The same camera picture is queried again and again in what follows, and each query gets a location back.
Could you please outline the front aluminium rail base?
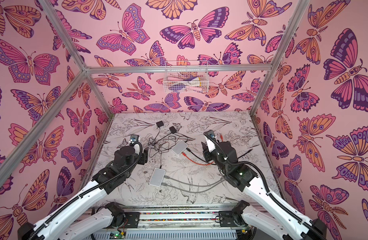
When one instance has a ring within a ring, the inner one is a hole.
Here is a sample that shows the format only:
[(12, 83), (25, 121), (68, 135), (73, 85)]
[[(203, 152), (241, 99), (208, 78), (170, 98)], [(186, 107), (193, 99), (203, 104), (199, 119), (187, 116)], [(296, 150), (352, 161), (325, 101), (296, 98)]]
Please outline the front aluminium rail base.
[(51, 233), (55, 240), (83, 240), (105, 228), (118, 228), (130, 240), (216, 240), (227, 239), (230, 230), (255, 227), (275, 240), (307, 240), (308, 230), (291, 217), (280, 223), (246, 203), (230, 211), (124, 212), (105, 207), (96, 214)]

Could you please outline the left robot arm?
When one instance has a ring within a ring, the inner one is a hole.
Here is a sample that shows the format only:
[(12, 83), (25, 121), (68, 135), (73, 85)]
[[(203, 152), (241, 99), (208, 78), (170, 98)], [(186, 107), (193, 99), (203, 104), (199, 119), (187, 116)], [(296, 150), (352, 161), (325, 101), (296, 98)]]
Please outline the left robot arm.
[(82, 240), (106, 227), (122, 227), (126, 215), (119, 203), (106, 204), (93, 215), (78, 218), (96, 202), (109, 195), (131, 176), (137, 165), (148, 161), (148, 149), (136, 142), (115, 152), (112, 164), (96, 173), (74, 197), (35, 224), (26, 223), (18, 230), (20, 240)]

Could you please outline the black power adapter near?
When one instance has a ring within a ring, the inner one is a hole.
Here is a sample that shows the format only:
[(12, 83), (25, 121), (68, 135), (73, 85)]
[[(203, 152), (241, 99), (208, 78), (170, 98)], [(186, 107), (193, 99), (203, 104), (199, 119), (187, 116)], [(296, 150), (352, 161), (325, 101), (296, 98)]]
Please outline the black power adapter near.
[(171, 134), (175, 134), (177, 132), (177, 129), (175, 127), (170, 127)]

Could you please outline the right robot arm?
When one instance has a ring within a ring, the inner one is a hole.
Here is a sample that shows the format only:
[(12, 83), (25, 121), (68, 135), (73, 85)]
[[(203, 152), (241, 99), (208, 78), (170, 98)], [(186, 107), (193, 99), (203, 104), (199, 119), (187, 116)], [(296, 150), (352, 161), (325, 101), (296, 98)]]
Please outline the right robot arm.
[(327, 226), (312, 220), (293, 208), (268, 186), (262, 171), (253, 163), (238, 160), (230, 142), (206, 140), (202, 144), (206, 161), (214, 162), (224, 179), (243, 194), (260, 204), (267, 214), (257, 212), (248, 203), (240, 201), (234, 218), (271, 236), (275, 240), (324, 240)]

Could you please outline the aluminium frame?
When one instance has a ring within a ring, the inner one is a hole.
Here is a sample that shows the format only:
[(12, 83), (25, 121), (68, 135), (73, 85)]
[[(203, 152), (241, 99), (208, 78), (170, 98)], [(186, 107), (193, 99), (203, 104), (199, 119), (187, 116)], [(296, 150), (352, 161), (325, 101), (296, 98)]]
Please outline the aluminium frame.
[(56, 115), (61, 111), (62, 107), (67, 103), (69, 97), (78, 88), (80, 83), (87, 81), (92, 91), (95, 93), (101, 106), (104, 108), (108, 116), (111, 116), (112, 112), (109, 109), (109, 104), (106, 103), (104, 96), (99, 91), (98, 87), (94, 83), (91, 75), (92, 74), (105, 74), (105, 73), (164, 73), (169, 70), (171, 72), (198, 72), (202, 69), (226, 72), (226, 71), (248, 71), (248, 70), (264, 70), (268, 71), (267, 78), (270, 78), (271, 74), (275, 72), (276, 67), (279, 65), (281, 58), (283, 57), (286, 48), (291, 41), (292, 36), (296, 32), (296, 28), (299, 26), (300, 21), (303, 17), (304, 12), (308, 8), (309, 1), (298, 1), (296, 8), (288, 21), (288, 26), (283, 36), (283, 41), (280, 43), (275, 58), (271, 64), (262, 65), (251, 65), (251, 64), (240, 64), (240, 65), (212, 65), (212, 66), (158, 66), (158, 67), (87, 67), (79, 55), (76, 48), (73, 46), (72, 41), (67, 35), (67, 31), (64, 29), (61, 20), (57, 16), (56, 10), (49, 1), (40, 1), (45, 14), (51, 20), (51, 23), (56, 28), (57, 32), (60, 33), (63, 43), (67, 50), (72, 55), (75, 64), (78, 66), (80, 72), (76, 75), (75, 79), (68, 84), (61, 96), (51, 105), (49, 110), (40, 118), (39, 122), (29, 131), (25, 139), (19, 143), (19, 145), (13, 149), (13, 151), (7, 156), (6, 160), (0, 167), (0, 187), (5, 183), (8, 177), (13, 173), (16, 167), (21, 162), (25, 153), (31, 148), (31, 146), (38, 139), (40, 134), (52, 123), (56, 118)]

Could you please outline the black adapter cable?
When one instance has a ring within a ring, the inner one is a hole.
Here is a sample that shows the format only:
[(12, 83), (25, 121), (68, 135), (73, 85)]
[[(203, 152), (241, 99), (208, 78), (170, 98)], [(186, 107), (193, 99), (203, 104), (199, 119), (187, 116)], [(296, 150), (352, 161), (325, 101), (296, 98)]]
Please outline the black adapter cable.
[(150, 138), (148, 141), (148, 147), (150, 148), (150, 152), (152, 152), (152, 157), (158, 154), (162, 155), (167, 153), (177, 142), (176, 133), (171, 134), (169, 128), (169, 132), (160, 139), (157, 139), (159, 135), (155, 138)]

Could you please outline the black power adapter far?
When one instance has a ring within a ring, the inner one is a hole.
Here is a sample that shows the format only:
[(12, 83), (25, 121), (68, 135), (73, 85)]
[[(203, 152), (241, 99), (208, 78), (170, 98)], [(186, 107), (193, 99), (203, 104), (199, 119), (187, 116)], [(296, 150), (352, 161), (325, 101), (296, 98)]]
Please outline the black power adapter far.
[(158, 128), (161, 128), (161, 127), (163, 127), (163, 126), (164, 126), (164, 122), (163, 122), (163, 121), (156, 122), (156, 126), (157, 126)]

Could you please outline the black power adapter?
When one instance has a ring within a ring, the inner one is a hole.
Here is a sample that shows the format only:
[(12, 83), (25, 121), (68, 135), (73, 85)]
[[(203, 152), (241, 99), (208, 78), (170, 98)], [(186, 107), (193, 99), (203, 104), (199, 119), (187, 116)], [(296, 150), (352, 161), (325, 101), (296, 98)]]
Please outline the black power adapter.
[(156, 126), (157, 126), (158, 128), (161, 128), (161, 127), (163, 127), (163, 126), (164, 126), (164, 122), (163, 122), (163, 121), (156, 122)]
[(175, 127), (170, 127), (171, 134), (175, 134), (177, 132), (177, 129)]

